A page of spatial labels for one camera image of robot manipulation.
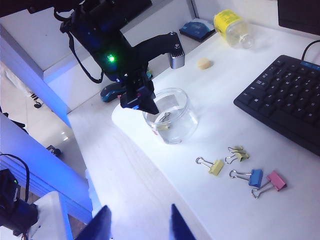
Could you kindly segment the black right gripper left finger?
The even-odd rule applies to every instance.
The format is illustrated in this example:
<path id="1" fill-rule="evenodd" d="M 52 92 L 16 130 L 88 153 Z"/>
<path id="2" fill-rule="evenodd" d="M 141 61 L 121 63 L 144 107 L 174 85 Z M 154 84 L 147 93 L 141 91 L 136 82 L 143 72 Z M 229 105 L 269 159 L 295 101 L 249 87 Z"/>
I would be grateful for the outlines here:
<path id="1" fill-rule="evenodd" d="M 109 240 L 111 238 L 112 212 L 105 205 L 76 237 L 77 240 Z"/>

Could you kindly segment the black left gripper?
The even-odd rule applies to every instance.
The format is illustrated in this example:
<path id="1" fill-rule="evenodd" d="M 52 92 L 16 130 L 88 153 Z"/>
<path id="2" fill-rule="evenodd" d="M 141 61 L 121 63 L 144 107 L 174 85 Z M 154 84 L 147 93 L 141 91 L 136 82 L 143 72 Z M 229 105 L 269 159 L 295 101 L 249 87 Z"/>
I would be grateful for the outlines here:
<path id="1" fill-rule="evenodd" d="M 152 115 L 159 113 L 154 101 L 154 84 L 147 70 L 139 69 L 124 79 L 125 93 L 120 97 L 120 106 L 140 110 Z"/>

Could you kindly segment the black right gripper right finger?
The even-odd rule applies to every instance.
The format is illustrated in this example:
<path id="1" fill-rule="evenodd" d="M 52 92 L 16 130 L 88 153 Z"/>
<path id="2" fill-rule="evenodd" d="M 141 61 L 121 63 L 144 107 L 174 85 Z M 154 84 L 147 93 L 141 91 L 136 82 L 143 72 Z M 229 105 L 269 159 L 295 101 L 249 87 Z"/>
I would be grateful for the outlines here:
<path id="1" fill-rule="evenodd" d="M 192 231 L 185 222 L 175 204 L 171 205 L 171 216 L 169 220 L 170 240 L 196 240 Z"/>

